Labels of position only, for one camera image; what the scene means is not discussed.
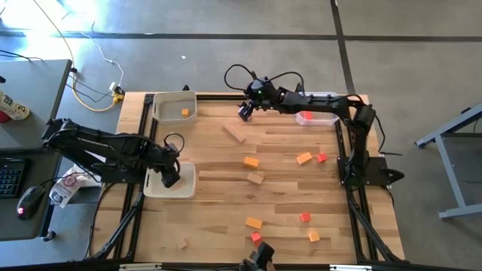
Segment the wooden table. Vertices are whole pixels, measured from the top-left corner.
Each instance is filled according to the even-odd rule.
[[[126,94],[117,132],[137,133],[144,96]],[[235,104],[198,101],[195,124],[157,127],[156,142],[160,144],[168,132],[185,137],[180,161],[196,165],[199,181],[193,199],[145,198],[135,261],[239,263],[255,250],[250,239],[255,229],[245,226],[249,216],[263,221],[259,232],[276,249],[274,263],[355,263],[346,194],[338,180],[334,126],[299,126],[293,115],[275,111],[255,111],[252,121],[243,123]],[[243,144],[223,130],[225,122],[246,135]],[[377,148],[372,130],[368,150],[376,155]],[[295,158],[307,151],[315,155],[325,152],[328,161],[313,159],[299,166]],[[258,170],[243,166],[246,156],[260,160]],[[250,172],[264,175],[261,186],[246,180]],[[105,195],[97,215],[93,251],[98,251],[117,227],[125,190],[126,185],[117,184]],[[374,228],[403,258],[388,193],[367,187],[367,197]],[[311,222],[300,222],[302,212],[312,214]],[[309,230],[318,231],[321,240],[310,242]],[[130,239],[127,232],[124,248]],[[368,255],[363,230],[361,236]],[[189,246],[179,249],[183,237]]]

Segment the gray floor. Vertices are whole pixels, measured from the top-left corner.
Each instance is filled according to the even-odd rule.
[[[39,1],[68,30],[89,31],[95,20],[94,29],[100,32],[334,34],[329,0],[61,2],[67,8]],[[44,26],[51,31],[48,21],[30,4],[15,1],[8,6],[2,14],[2,28]],[[482,35],[482,2],[477,0],[338,0],[338,4],[347,35]],[[31,20],[15,19],[24,11]],[[75,12],[61,20],[69,11]],[[224,70],[241,62],[259,75],[296,70],[310,91],[346,92],[336,41],[97,42],[108,58],[123,66],[126,91],[172,91],[184,84],[199,91],[228,91],[222,79]],[[120,72],[102,60],[89,40],[69,38],[68,43],[83,82],[106,91],[112,81],[118,81]],[[404,154],[388,160],[392,168],[406,174],[392,191],[406,258],[414,263],[482,269],[482,215],[438,219],[437,211],[453,208],[456,202],[438,150],[434,146],[419,150],[413,144],[461,110],[482,102],[482,43],[347,42],[346,46],[356,92],[370,95],[383,122],[386,150]],[[61,39],[42,35],[3,37],[0,48],[28,56],[69,57]],[[242,72],[234,72],[229,79],[240,86],[248,80]],[[292,88],[296,80],[287,77],[277,83]],[[108,104],[106,99],[93,106]],[[59,115],[114,132],[119,110],[117,106],[93,113],[66,89]],[[81,259],[93,209],[93,204],[56,209],[52,228],[59,235],[53,242],[1,242],[0,266]],[[18,253],[27,249],[38,253]]]

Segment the wire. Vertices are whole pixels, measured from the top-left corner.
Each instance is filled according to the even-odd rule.
[[[58,31],[59,35],[62,37],[63,41],[66,43],[66,46],[67,48],[69,49],[69,53],[70,53],[70,57],[72,59],[72,68],[75,68],[75,61],[74,61],[74,54],[72,53],[72,50],[70,49],[70,46],[69,46],[69,43],[67,43],[67,40],[66,40],[66,37],[64,37],[64,35],[62,34],[62,32],[59,30],[59,28],[55,25],[55,23],[52,21],[52,19],[47,15],[47,13],[44,11],[44,9],[37,3],[37,0],[33,0],[34,3],[37,5],[37,7],[42,11],[42,13],[46,16],[46,18],[50,21],[50,23],[52,23],[52,26],[55,27],[55,29]],[[109,109],[111,109],[114,104],[115,104],[115,101],[112,100],[112,103],[110,106],[108,106],[107,108],[102,108],[102,109],[95,109],[95,108],[92,108],[90,107],[89,105],[87,105],[85,102],[83,102],[81,100],[81,98],[77,95],[77,90],[75,89],[75,84],[76,84],[77,81],[74,81],[72,83],[72,92],[74,93],[74,96],[75,98],[78,100],[78,102],[81,103],[81,105],[83,105],[85,108],[91,110],[91,111],[94,111],[94,112],[104,112],[104,111],[107,111]]]
[[[113,187],[114,184],[109,184],[103,192],[101,192],[99,201],[96,206],[96,211],[93,213],[93,219],[92,219],[92,225],[90,226],[89,229],[89,239],[87,241],[87,247],[85,248],[85,255],[84,258],[87,258],[87,255],[92,255],[92,252],[90,251],[91,245],[92,245],[92,238],[93,238],[93,228],[96,226],[96,217],[97,217],[97,212],[99,211],[100,203],[102,202],[102,199],[104,198],[104,195],[107,194],[107,192]]]
[[[93,89],[92,87],[89,87],[89,86],[87,86],[86,84],[84,84],[84,83],[80,82],[79,80],[75,79],[75,78],[74,78],[73,76],[71,76],[71,75],[69,75],[69,77],[72,78],[73,81],[76,81],[77,83],[79,83],[79,84],[81,84],[82,86],[88,88],[89,90],[92,90],[92,91],[95,92],[95,93],[102,94],[102,95],[111,94],[111,92],[102,93],[102,92],[100,92],[100,91],[98,91],[98,90],[95,90],[95,89]]]
[[[45,184],[45,183],[48,183],[49,181],[55,181],[55,180],[58,180],[58,179],[61,179],[61,178],[68,178],[68,177],[70,177],[70,176],[72,176],[72,175],[74,175],[74,174],[82,175],[82,174],[84,174],[84,173],[85,173],[85,172],[74,172],[74,173],[71,173],[71,174],[66,175],[66,176],[50,178],[50,179],[47,179],[47,180],[41,182],[40,184],[37,184],[36,186],[41,186],[41,185],[43,185],[43,184]]]
[[[88,38],[92,41],[92,43],[93,43],[94,45],[96,45],[97,48],[99,48],[99,52],[100,52],[100,54],[102,55],[102,58],[103,58],[105,61],[107,61],[107,62],[109,62],[109,63],[111,63],[111,64],[117,65],[117,67],[120,69],[120,79],[119,79],[119,84],[118,84],[118,86],[121,86],[121,85],[122,85],[122,79],[124,78],[124,70],[122,69],[121,64],[119,64],[119,62],[117,62],[117,61],[114,61],[114,60],[112,60],[112,59],[106,58],[105,55],[104,55],[104,52],[102,51],[102,48],[93,40],[92,37],[90,37],[89,35],[87,35],[87,34],[85,34],[85,33],[83,33],[83,32],[79,32],[79,33],[81,33],[81,34],[82,34],[83,36],[85,36],[85,37],[88,37]]]
[[[12,52],[9,52],[9,51],[6,51],[6,50],[0,50],[0,52],[2,53],[9,53],[10,55],[5,55],[5,54],[1,54],[0,56],[6,56],[6,57],[22,57],[24,59],[27,59],[28,61],[30,61],[31,59],[39,59],[39,60],[43,60],[41,59],[40,57],[27,57],[27,56],[22,56],[18,53],[12,53]]]
[[[178,136],[182,139],[182,147],[181,149],[178,151],[178,153],[180,153],[182,151],[182,149],[184,149],[184,144],[185,144],[185,140],[184,140],[184,136],[182,136],[180,133],[177,133],[177,132],[171,132],[169,135],[166,135],[166,137],[164,138],[164,145],[167,146],[167,138],[170,137],[170,136]]]
[[[303,79],[303,76],[301,76],[299,73],[297,72],[283,72],[282,74],[279,74],[271,79],[269,79],[268,81],[266,81],[265,83],[270,83],[271,81],[277,79],[277,78],[280,78],[282,76],[285,76],[285,75],[297,75],[300,79],[301,79],[301,90],[303,92],[303,96],[307,96],[305,93],[304,93],[304,79]]]
[[[392,192],[390,192],[390,190],[386,187],[382,187],[382,189],[384,189],[386,192],[388,192],[388,194],[390,195],[390,199],[392,199],[392,206],[395,207],[395,201],[393,200]]]
[[[227,82],[227,79],[226,79],[227,73],[228,73],[232,68],[234,68],[234,67],[243,68],[243,69],[245,69],[245,70],[249,73],[249,75],[251,75],[251,72],[249,71],[249,69],[246,68],[244,65],[241,65],[241,64],[233,64],[233,65],[231,65],[231,67],[229,67],[229,68],[226,70],[226,72],[224,73],[224,83],[226,84],[227,87],[231,88],[232,90],[245,91],[245,89],[242,89],[242,88],[239,88],[239,87],[233,87],[233,86],[231,86],[231,85]]]
[[[75,92],[83,95],[83,96],[86,96],[87,98],[91,99],[92,102],[100,102],[100,100],[104,99],[106,96],[110,96],[110,93],[104,93],[104,95],[102,97],[100,97],[98,100],[94,100],[92,97],[88,96],[87,94],[85,93],[82,93],[80,92],[79,90],[76,90],[73,86],[69,85],[69,84],[66,84],[67,87],[70,87],[71,89],[73,89]]]
[[[479,122],[480,119],[477,119],[474,123],[474,132],[475,132],[475,128],[477,127],[477,123]]]

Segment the gray metal frame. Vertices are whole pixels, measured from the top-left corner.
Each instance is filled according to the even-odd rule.
[[[447,152],[447,148],[445,145],[446,143],[444,142],[445,136],[448,136],[451,133],[455,133],[457,130],[467,126],[468,124],[478,120],[481,117],[482,103],[471,109],[468,109],[450,122],[444,124],[443,126],[440,126],[434,132],[431,132],[430,134],[415,142],[415,145],[418,148],[424,148],[426,145],[432,142],[437,143],[438,151],[440,152],[442,162],[444,163],[445,171],[447,172],[450,185],[452,186],[453,194],[456,198],[457,204],[459,205],[458,208],[448,209],[445,212],[439,212],[438,216],[440,217],[440,219],[454,218],[482,212],[482,204],[467,205],[465,203],[465,199],[462,195],[456,173],[453,169],[454,163],[450,161],[449,153]]]

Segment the orange cube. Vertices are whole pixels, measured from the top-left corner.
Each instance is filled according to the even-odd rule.
[[[246,157],[244,159],[244,165],[252,169],[257,169],[259,166],[259,160],[251,157]]]
[[[261,229],[261,225],[263,225],[263,221],[260,221],[255,218],[246,218],[246,225],[250,227],[254,227],[256,229]]]
[[[301,165],[303,165],[304,163],[310,161],[311,159],[313,158],[313,156],[311,155],[311,153],[305,153],[305,154],[301,154],[299,157],[296,158],[296,161],[298,161],[298,163]]]
[[[183,108],[181,111],[182,117],[189,117],[189,109]]]
[[[311,242],[319,241],[319,234],[316,231],[308,233]]]

